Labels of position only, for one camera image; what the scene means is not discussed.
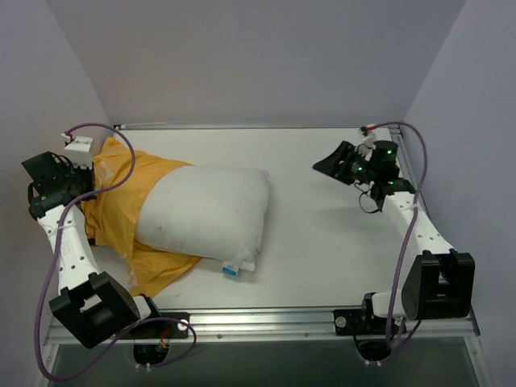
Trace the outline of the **yellow Mickey Mouse pillowcase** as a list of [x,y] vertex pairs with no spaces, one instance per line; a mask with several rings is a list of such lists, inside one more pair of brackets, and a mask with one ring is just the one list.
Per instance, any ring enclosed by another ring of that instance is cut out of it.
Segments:
[[130,294],[154,298],[192,269],[201,258],[151,248],[135,240],[135,228],[145,198],[154,185],[187,163],[167,160],[143,151],[135,153],[135,169],[120,187],[98,193],[81,204],[87,237],[98,246],[113,248],[128,264]]

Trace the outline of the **white pillow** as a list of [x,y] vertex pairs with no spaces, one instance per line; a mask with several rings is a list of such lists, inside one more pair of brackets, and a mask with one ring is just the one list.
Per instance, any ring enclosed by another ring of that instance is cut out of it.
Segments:
[[135,239],[252,272],[269,204],[261,169],[184,166],[162,177],[145,198]]

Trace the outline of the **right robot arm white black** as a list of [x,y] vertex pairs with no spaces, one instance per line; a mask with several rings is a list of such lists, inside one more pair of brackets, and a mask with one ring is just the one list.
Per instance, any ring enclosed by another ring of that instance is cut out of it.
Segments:
[[387,318],[463,318],[471,308],[475,261],[437,231],[415,188],[397,165],[398,145],[388,140],[353,145],[343,141],[314,170],[345,185],[367,185],[369,197],[402,235],[393,288],[373,293],[358,313],[360,327],[379,331]]

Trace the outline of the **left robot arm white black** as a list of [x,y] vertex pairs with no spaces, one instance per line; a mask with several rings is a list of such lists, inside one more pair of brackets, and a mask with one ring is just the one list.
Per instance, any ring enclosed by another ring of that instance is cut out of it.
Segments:
[[29,213],[57,255],[58,294],[49,302],[53,316],[86,348],[132,323],[144,338],[157,336],[163,319],[152,300],[145,295],[132,297],[94,260],[84,215],[73,203],[92,190],[93,169],[80,169],[53,152],[33,156],[22,165],[32,179]]

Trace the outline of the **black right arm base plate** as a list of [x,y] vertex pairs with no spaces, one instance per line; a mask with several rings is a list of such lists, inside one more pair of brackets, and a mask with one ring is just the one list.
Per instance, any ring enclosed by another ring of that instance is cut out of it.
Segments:
[[337,336],[384,335],[386,318],[380,318],[361,308],[333,310]]

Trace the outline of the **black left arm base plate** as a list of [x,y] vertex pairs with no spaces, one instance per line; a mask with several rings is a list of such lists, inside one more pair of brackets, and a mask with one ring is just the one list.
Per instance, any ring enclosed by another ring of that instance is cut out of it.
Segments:
[[190,313],[164,312],[164,320],[139,325],[123,336],[123,339],[186,339],[189,337],[189,328],[179,321],[190,321]]

